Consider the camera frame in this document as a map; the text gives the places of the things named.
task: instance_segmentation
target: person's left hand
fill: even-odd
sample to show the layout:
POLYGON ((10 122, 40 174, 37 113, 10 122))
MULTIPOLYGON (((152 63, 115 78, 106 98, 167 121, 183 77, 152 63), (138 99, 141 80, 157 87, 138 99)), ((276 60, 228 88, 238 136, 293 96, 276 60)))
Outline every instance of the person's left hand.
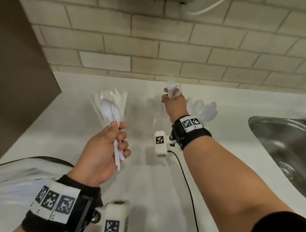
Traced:
POLYGON ((131 155, 126 139, 127 134, 119 131, 127 127, 125 122, 111 122, 110 126, 92 137, 86 144, 84 151, 75 167, 67 174, 73 180, 91 187, 98 187, 108 181, 115 171, 114 140, 122 141, 118 148, 124 150, 127 158, 131 155))

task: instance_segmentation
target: sink drain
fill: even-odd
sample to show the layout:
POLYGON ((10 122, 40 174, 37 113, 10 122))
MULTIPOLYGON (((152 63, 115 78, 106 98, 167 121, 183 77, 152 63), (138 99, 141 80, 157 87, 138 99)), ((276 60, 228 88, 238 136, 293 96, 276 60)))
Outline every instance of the sink drain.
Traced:
POLYGON ((285 166, 282 166, 280 165, 279 168, 281 169, 281 171, 283 172, 283 174, 287 177, 287 179, 290 181, 290 182, 293 182, 294 181, 294 174, 292 172, 292 170, 290 170, 289 168, 285 167, 285 166))

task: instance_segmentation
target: white countertop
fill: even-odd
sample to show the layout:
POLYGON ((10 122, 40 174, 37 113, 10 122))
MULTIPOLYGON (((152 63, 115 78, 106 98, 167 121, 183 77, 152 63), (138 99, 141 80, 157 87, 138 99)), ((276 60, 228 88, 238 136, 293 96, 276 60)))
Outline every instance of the white countertop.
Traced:
MULTIPOLYGON (((130 231, 196 231, 189 192, 173 155, 154 154, 153 117, 146 100, 161 95, 163 82, 54 73, 61 93, 31 127, 0 159, 12 160, 51 156, 75 164, 86 142, 102 126, 86 93, 97 89, 124 88, 129 91, 127 117, 128 142, 132 156, 108 183, 102 185, 104 202, 116 198, 133 203, 130 231)), ((196 85, 182 85, 185 97, 216 101, 218 116, 207 123, 213 137, 250 166, 294 211, 306 217, 306 198, 287 180, 267 151, 251 132, 252 116, 306 118, 306 95, 270 93, 196 85)), ((195 202, 200 231, 217 227, 180 157, 195 202)))

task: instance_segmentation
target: black cable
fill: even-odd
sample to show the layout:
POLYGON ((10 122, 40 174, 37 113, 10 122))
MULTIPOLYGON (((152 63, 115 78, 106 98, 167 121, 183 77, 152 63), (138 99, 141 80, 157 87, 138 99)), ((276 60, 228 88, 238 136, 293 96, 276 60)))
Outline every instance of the black cable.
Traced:
POLYGON ((197 222, 197 220, 196 220, 196 211, 195 211, 195 209, 194 209, 192 194, 191 194, 191 191, 190 191, 190 188, 189 188, 187 179, 186 179, 186 177, 185 177, 185 173, 184 173, 184 171, 183 171, 181 162, 180 162, 179 158, 177 157, 177 155, 176 155, 173 151, 168 151, 168 152, 173 153, 173 154, 175 155, 175 157, 177 158, 178 163, 180 164, 180 167, 181 167, 181 170, 182 170, 182 173, 183 173, 183 176, 184 176, 184 179, 185 179, 187 188, 188 188, 188 190, 189 190, 190 198, 191 198, 191 203, 192 203, 192 208, 193 208, 194 220, 195 220, 195 222, 196 222, 196 230, 199 232, 199 227, 198 227, 198 222, 197 222))

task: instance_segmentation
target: hand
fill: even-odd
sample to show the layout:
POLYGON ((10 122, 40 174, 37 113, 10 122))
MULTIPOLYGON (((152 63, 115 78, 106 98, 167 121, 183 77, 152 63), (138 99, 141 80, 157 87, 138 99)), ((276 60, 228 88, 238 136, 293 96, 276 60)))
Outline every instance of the hand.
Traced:
MULTIPOLYGON (((175 89, 174 95, 179 91, 179 89, 175 89)), ((183 94, 180 94, 178 97, 174 99, 170 99, 168 94, 164 94, 162 96, 162 103, 165 104, 167 114, 170 117, 170 121, 172 124, 175 123, 180 117, 184 115, 189 115, 187 111, 187 104, 185 97, 183 94)))
POLYGON ((84 151, 75 167, 67 174, 73 180, 91 187, 99 187, 108 181, 115 171, 114 141, 122 141, 118 148, 124 150, 123 155, 127 158, 131 155, 126 139, 127 134, 120 131, 127 127, 125 122, 111 122, 110 126, 92 137, 86 144, 84 151))

